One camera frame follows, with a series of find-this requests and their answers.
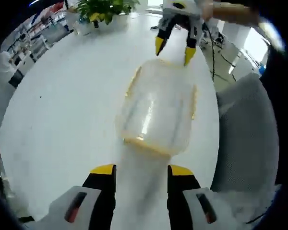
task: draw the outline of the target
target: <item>potted plant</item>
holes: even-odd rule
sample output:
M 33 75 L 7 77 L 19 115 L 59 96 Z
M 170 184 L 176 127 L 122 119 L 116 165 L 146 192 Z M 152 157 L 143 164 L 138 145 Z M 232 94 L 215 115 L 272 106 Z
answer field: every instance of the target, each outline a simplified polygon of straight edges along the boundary
M 116 15 L 128 15 L 136 4 L 140 4 L 138 0 L 80 0 L 77 11 L 83 20 L 99 27 L 101 22 L 109 25 Z

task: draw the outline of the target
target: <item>desk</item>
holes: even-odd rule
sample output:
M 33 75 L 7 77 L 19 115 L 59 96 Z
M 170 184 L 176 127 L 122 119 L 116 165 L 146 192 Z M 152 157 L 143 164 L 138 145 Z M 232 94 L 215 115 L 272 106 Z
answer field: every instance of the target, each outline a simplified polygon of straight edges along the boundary
M 46 52 L 18 86 L 0 130 L 0 151 L 12 190 L 35 219 L 71 186 L 82 185 L 91 169 L 120 160 L 123 143 L 116 135 L 115 116 L 136 69 L 156 58 L 157 31 L 150 27 L 158 21 L 141 15 L 128 18 L 127 31 L 72 33 Z M 187 31 L 174 29 L 160 58 L 183 63 L 186 37 Z M 196 117 L 188 149 L 171 163 L 189 168 L 201 187 L 210 187 L 219 119 L 199 47 L 189 67 L 198 89 Z

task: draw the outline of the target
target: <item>floor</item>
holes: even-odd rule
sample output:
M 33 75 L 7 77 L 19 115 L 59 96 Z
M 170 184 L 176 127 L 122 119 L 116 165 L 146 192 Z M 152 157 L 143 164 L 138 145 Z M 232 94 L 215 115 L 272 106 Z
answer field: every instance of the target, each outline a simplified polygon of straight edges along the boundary
M 206 58 L 207 64 L 210 68 L 210 72 L 213 72 L 213 58 L 212 58 L 212 48 L 211 43 L 208 43 L 204 46 L 201 46 L 202 52 Z M 215 89 L 217 92 L 226 89 L 231 84 L 234 84 L 236 81 L 231 74 L 229 74 L 230 67 L 232 66 L 229 64 L 224 58 L 221 56 L 218 51 L 220 50 L 219 47 L 214 46 L 214 56 L 215 56 Z

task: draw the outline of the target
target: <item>clear plastic container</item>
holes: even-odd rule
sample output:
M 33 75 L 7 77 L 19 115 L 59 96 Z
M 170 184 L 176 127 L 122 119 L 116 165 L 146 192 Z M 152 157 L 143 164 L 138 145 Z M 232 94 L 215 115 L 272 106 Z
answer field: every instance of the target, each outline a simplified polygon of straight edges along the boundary
M 160 59 L 139 67 L 116 118 L 119 136 L 161 154 L 173 156 L 184 151 L 196 102 L 189 72 Z

